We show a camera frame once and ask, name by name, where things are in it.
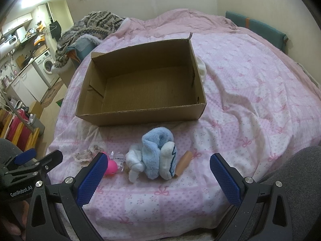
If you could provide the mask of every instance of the upper cabinet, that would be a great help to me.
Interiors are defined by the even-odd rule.
[[[20,28],[23,25],[27,25],[32,20],[31,13],[28,13],[26,15],[23,15],[17,19],[14,19],[13,21],[4,24],[2,26],[2,33],[3,36],[7,36],[9,33],[14,33],[16,29]]]

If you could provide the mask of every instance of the metal screw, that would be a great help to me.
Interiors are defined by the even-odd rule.
[[[67,183],[67,184],[70,184],[72,182],[73,182],[73,178],[72,177],[68,177],[68,178],[65,179],[65,183]]]
[[[38,187],[41,187],[41,186],[42,186],[42,181],[41,180],[37,181],[36,187],[38,188]]]
[[[246,177],[246,178],[245,178],[245,182],[246,182],[246,183],[252,184],[253,181],[254,181],[254,180],[253,180],[253,178],[251,178],[251,177]]]
[[[282,182],[281,181],[276,181],[275,184],[280,188],[282,187]]]

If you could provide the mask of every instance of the metal pole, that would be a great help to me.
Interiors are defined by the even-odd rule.
[[[5,102],[7,103],[7,105],[10,107],[10,109],[14,112],[14,114],[19,118],[19,120],[22,121],[22,123],[28,128],[31,130],[31,132],[33,133],[34,132],[34,128],[31,127],[28,122],[23,118],[21,117],[21,115],[19,114],[19,112],[17,112],[17,110],[12,106],[11,102],[7,99],[6,95],[4,95],[4,92],[2,91],[2,89],[0,88],[0,94],[1,96],[4,98]]]

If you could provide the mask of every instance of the trash can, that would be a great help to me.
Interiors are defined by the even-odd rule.
[[[37,118],[36,114],[30,114],[28,124],[33,128],[39,128],[39,136],[41,136],[45,131],[45,126]]]

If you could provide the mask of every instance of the ceiling light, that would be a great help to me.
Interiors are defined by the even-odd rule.
[[[31,7],[31,6],[34,6],[34,5],[42,2],[42,1],[43,0],[22,0],[21,7],[22,8]]]

